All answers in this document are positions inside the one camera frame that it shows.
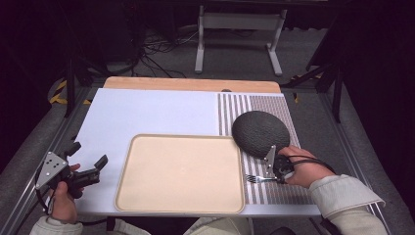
hand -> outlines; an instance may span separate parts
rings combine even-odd
[[[70,167],[71,171],[80,168],[80,164],[75,164]],[[52,217],[67,223],[76,223],[77,211],[73,197],[68,193],[68,185],[61,181],[55,190],[54,206],[52,210]]]
[[[293,145],[280,150],[278,154],[285,155],[287,157],[293,155],[303,155],[315,159],[315,157],[310,152],[300,149]],[[290,160],[292,163],[294,163],[300,160],[306,160],[306,158],[291,157]],[[295,164],[294,170],[295,171],[293,173],[293,176],[286,178],[286,182],[292,185],[300,185],[304,188],[309,188],[311,183],[315,180],[322,179],[329,175],[335,175],[335,173],[333,173],[330,169],[326,168],[321,164]]]

person's left hand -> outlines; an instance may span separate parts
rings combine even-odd
[[[70,170],[75,171],[79,168],[80,164],[75,164],[70,167]],[[66,223],[76,223],[76,206],[73,197],[68,193],[68,185],[66,182],[59,182],[54,195],[55,202],[51,213],[52,218]]]

person's right hand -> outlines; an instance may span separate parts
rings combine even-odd
[[[310,152],[300,149],[296,146],[289,146],[286,147],[278,152],[279,155],[285,156],[294,156],[294,155],[303,155],[308,156],[316,159]],[[290,161],[292,163],[306,160],[306,158],[302,157],[291,157]],[[291,177],[286,178],[286,182],[288,184],[293,185],[300,185],[304,188],[309,188],[311,183],[315,180],[322,179],[329,175],[335,175],[330,169],[326,168],[321,164],[313,164],[313,163],[304,163],[304,164],[295,164],[294,165],[294,173]]]

black sponge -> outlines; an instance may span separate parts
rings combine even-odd
[[[290,145],[290,132],[283,121],[272,114],[250,111],[237,117],[232,125],[236,144],[247,154],[263,159],[276,146],[276,153]]]

white metal frame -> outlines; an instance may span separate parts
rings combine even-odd
[[[195,73],[202,73],[204,67],[205,28],[233,28],[273,30],[274,38],[266,46],[275,75],[281,76],[283,73],[275,49],[281,35],[286,14],[287,10],[283,10],[279,15],[205,13],[204,6],[201,6],[199,11],[199,45],[196,55]]]

